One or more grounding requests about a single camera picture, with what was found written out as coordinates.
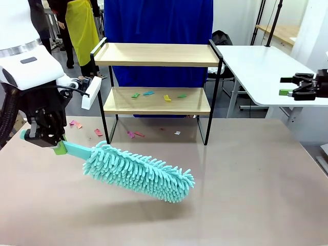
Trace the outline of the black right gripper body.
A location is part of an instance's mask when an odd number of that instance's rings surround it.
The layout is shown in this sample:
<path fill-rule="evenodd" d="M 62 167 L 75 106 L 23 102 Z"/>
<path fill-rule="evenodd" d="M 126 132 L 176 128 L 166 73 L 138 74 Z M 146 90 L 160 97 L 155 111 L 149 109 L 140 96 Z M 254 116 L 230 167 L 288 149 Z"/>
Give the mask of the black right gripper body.
<path fill-rule="evenodd" d="M 318 70 L 316 77 L 316 97 L 328 98 L 328 69 Z"/>

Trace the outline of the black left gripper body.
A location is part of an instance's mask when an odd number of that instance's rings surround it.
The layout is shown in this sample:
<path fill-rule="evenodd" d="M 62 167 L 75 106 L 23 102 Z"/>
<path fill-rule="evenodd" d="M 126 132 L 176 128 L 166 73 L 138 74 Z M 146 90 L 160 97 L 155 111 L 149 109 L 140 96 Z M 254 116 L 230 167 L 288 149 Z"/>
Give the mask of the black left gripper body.
<path fill-rule="evenodd" d="M 28 123 L 36 122 L 49 134 L 62 136 L 67 125 L 65 108 L 69 102 L 69 92 L 52 86 L 40 87 L 22 93 L 22 111 Z"/>

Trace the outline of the teal chenille duster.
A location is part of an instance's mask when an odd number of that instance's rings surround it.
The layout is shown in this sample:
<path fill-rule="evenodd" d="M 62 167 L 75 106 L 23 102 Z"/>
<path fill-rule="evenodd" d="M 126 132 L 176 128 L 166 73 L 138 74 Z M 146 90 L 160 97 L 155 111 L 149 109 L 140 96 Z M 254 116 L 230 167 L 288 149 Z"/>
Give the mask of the teal chenille duster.
<path fill-rule="evenodd" d="M 23 130 L 21 139 L 27 141 L 30 130 Z M 64 140 L 67 154 L 83 159 L 84 175 L 95 180 L 141 192 L 159 200 L 176 203 L 188 196 L 195 179 L 190 170 L 167 165 L 152 156 L 134 154 L 101 141 L 88 148 Z"/>

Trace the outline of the cardboard box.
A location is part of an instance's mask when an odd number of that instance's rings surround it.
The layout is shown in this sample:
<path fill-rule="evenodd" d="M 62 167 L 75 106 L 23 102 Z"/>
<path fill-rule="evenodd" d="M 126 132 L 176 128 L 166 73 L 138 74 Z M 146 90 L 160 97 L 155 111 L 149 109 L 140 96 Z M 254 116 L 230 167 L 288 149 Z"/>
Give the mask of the cardboard box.
<path fill-rule="evenodd" d="M 15 134 L 17 133 L 22 127 L 23 125 L 26 123 L 26 121 L 24 120 L 22 114 L 20 112 L 18 112 L 14 126 L 12 128 L 12 133 Z"/>

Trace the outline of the white desk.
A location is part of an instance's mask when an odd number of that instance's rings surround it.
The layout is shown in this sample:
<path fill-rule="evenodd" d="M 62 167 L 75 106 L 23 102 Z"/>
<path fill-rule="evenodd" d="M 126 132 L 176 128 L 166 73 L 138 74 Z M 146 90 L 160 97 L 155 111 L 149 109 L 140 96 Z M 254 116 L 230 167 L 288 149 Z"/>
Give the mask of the white desk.
<path fill-rule="evenodd" d="M 295 89 L 296 85 L 280 82 L 282 77 L 292 77 L 296 73 L 311 73 L 311 70 L 276 47 L 265 46 L 218 46 L 224 63 L 235 77 L 227 117 L 231 118 L 236 104 L 238 88 L 242 86 L 252 101 L 267 107 L 267 118 L 281 110 L 292 123 L 303 108 L 328 108 L 328 98 L 314 101 L 295 101 L 279 95 L 281 88 Z"/>

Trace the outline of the light wooden table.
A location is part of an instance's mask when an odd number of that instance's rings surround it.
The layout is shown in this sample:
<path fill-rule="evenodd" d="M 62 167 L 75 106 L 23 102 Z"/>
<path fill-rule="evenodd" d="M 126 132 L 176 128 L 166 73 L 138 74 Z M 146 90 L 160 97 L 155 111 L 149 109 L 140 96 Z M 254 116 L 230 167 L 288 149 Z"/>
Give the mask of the light wooden table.
<path fill-rule="evenodd" d="M 256 25 L 255 26 L 258 30 L 261 30 L 264 32 L 264 36 L 268 39 L 270 31 L 271 31 L 271 25 Z M 272 39 L 276 39 L 280 43 L 293 46 L 296 38 L 299 33 L 299 26 L 291 26 L 291 25 L 277 25 L 274 31 L 274 35 Z"/>

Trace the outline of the black stand pole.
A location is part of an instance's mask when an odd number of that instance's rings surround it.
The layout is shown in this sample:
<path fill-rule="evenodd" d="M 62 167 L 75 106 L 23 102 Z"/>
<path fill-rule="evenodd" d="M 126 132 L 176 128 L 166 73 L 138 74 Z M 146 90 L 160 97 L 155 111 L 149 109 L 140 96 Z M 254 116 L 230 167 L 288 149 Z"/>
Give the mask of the black stand pole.
<path fill-rule="evenodd" d="M 271 44 L 271 41 L 272 41 L 272 38 L 273 38 L 273 35 L 274 35 L 274 31 L 275 31 L 275 28 L 276 28 L 276 25 L 277 25 L 277 22 L 278 22 L 279 14 L 280 14 L 280 11 L 281 11 L 281 8 L 282 8 L 282 3 L 283 3 L 283 0 L 279 0 L 279 4 L 277 5 L 277 11 L 276 11 L 276 14 L 275 14 L 275 18 L 274 18 L 274 21 L 273 21 L 273 24 L 272 24 L 272 27 L 271 27 L 271 31 L 270 31 L 270 34 L 269 34 L 269 37 L 268 37 L 268 40 L 267 40 L 267 43 L 266 43 L 265 47 L 270 47 L 270 44 Z"/>

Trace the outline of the person in yellow apron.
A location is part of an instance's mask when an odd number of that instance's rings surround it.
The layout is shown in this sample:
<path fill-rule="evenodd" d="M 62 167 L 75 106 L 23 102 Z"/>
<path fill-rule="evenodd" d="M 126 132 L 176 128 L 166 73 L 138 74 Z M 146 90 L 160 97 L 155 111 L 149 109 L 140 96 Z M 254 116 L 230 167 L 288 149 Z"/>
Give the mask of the person in yellow apron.
<path fill-rule="evenodd" d="M 67 28 L 81 70 L 80 79 L 94 77 L 99 68 L 92 68 L 90 53 L 99 43 L 95 17 L 100 16 L 97 0 L 47 0 L 57 15 L 61 28 Z"/>

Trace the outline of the black backpack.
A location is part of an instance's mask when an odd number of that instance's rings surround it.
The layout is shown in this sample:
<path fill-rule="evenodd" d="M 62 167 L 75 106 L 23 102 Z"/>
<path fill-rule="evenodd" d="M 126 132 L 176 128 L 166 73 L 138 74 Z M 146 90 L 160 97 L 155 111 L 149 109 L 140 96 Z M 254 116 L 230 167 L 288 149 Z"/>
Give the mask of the black backpack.
<path fill-rule="evenodd" d="M 223 31 L 217 30 L 212 33 L 212 41 L 216 46 L 232 46 L 233 43 L 230 39 L 230 37 L 224 33 Z M 227 67 L 227 65 L 223 64 L 222 65 L 222 73 L 221 73 L 221 78 L 233 78 L 234 75 L 231 72 L 231 70 Z"/>

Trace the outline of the wooden shelf black metal frame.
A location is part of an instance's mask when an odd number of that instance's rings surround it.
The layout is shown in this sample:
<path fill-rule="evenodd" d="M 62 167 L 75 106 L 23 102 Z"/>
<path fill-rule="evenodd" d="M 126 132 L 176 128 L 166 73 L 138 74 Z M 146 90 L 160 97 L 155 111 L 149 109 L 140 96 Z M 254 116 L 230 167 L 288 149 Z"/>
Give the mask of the wooden shelf black metal frame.
<path fill-rule="evenodd" d="M 137 67 L 217 67 L 221 70 L 223 57 L 212 40 L 208 45 L 189 44 L 133 44 L 109 43 L 103 38 L 90 53 L 93 66 L 107 66 L 111 91 L 106 101 L 99 101 L 101 114 L 115 116 L 110 131 L 105 130 L 108 143 L 112 141 L 119 115 L 195 115 L 208 116 L 208 125 L 200 135 L 208 144 L 220 73 L 216 74 L 212 101 L 208 102 L 204 88 L 117 87 L 114 84 L 114 66 Z M 143 95 L 154 91 L 152 95 Z M 168 95 L 171 101 L 165 101 Z"/>

